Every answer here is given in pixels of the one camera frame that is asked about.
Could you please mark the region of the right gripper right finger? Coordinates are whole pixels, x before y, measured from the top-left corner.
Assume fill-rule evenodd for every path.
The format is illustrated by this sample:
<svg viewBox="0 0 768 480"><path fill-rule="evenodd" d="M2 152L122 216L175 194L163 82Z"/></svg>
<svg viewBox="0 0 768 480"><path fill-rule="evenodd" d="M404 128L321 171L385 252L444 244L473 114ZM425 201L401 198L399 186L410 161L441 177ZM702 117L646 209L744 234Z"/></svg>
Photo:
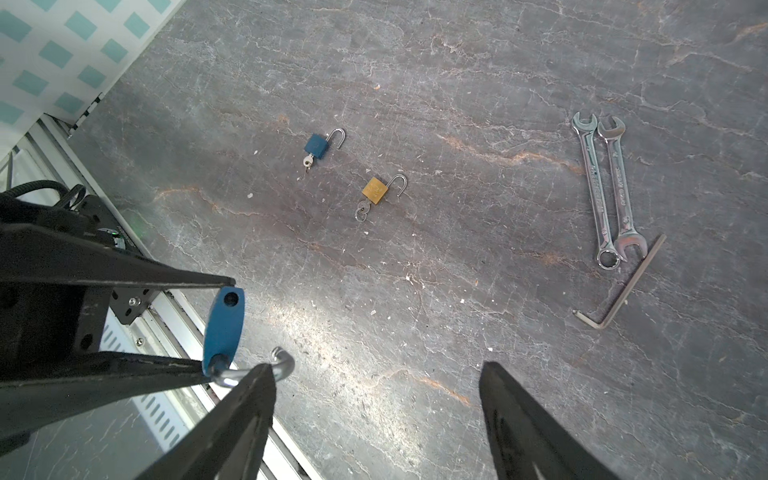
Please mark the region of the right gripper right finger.
<svg viewBox="0 0 768 480"><path fill-rule="evenodd" d="M615 479L501 364L485 362L479 395L500 479Z"/></svg>

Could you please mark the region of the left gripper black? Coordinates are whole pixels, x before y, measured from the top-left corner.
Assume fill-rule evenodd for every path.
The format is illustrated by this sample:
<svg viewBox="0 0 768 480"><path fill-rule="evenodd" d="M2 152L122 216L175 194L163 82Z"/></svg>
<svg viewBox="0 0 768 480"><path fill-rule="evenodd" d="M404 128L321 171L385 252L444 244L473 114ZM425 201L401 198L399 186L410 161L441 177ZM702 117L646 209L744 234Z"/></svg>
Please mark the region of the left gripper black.
<svg viewBox="0 0 768 480"><path fill-rule="evenodd" d="M154 289L236 285L231 277L175 269L145 257L128 260L139 264L129 268L128 282L141 270L138 282ZM14 372L1 376L2 455L49 424L126 398L210 381L196 360L92 353L113 288L125 280L117 272L119 261L119 252L94 235L1 226L1 370Z"/></svg>

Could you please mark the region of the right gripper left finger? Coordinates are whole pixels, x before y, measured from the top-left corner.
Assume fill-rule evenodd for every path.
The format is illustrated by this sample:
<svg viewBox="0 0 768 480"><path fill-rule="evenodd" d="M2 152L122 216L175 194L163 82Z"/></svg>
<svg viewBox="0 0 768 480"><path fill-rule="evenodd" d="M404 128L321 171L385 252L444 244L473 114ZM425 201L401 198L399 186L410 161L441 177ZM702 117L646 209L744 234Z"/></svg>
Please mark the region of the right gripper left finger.
<svg viewBox="0 0 768 480"><path fill-rule="evenodd" d="M273 366L261 364L140 479L255 479L276 403Z"/></svg>

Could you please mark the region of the large blue padlock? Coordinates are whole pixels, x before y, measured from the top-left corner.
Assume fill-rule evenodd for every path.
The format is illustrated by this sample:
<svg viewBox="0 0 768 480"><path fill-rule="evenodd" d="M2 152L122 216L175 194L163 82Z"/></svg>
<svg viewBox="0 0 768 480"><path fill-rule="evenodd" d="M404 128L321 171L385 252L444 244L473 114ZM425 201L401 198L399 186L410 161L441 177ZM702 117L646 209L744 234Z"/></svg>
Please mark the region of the large blue padlock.
<svg viewBox="0 0 768 480"><path fill-rule="evenodd" d="M211 306L203 340L203 374L215 384L234 388L249 370L232 369L245 319L242 288L223 287Z"/></svg>

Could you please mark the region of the brass padlock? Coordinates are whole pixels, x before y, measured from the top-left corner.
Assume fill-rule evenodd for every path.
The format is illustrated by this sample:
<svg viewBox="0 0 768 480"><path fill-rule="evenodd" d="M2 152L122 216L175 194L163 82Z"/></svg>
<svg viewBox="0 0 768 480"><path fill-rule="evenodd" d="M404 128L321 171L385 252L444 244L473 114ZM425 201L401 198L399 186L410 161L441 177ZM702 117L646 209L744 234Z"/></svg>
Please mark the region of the brass padlock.
<svg viewBox="0 0 768 480"><path fill-rule="evenodd" d="M381 199L385 196L385 194L389 191L389 189L397 182L401 183L400 190L397 193L397 195L400 196L408 186L408 178L403 174L395 175L387 183L382 182L376 177L372 178L367 183L367 185L362 189L362 195L365 197L367 201L376 205L381 201Z"/></svg>

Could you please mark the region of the small blue padlock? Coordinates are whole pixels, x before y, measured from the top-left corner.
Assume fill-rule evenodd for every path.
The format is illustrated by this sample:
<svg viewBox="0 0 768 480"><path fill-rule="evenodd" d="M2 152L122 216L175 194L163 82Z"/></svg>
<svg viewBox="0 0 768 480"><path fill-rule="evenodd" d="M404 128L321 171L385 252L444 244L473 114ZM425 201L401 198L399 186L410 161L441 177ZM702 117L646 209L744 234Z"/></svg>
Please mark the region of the small blue padlock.
<svg viewBox="0 0 768 480"><path fill-rule="evenodd" d="M321 159L337 134L341 137L341 140L337 145L337 148L340 149L346 139L346 131L343 128L334 129L331 133L325 136L312 134L304 147L304 151L307 155L312 154L315 157L315 160Z"/></svg>

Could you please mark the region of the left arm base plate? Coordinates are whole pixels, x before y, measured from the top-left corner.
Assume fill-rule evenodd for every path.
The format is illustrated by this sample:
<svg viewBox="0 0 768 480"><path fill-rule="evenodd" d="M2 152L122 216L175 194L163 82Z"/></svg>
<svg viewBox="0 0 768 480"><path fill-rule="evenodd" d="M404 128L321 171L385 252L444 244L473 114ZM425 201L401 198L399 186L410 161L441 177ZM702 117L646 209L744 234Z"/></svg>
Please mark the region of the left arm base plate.
<svg viewBox="0 0 768 480"><path fill-rule="evenodd" d="M144 255L129 238L127 231L121 226L101 197L92 194L86 195L76 210L93 223L98 243L112 247L119 252L120 261L116 264L117 272L121 277L125 277L125 280L113 288L110 308L122 325L131 325L159 295L157 289L138 282L138 274L141 273L141 270L132 273L131 283L127 280L129 268L139 266L137 260L129 261L128 257L144 257Z"/></svg>

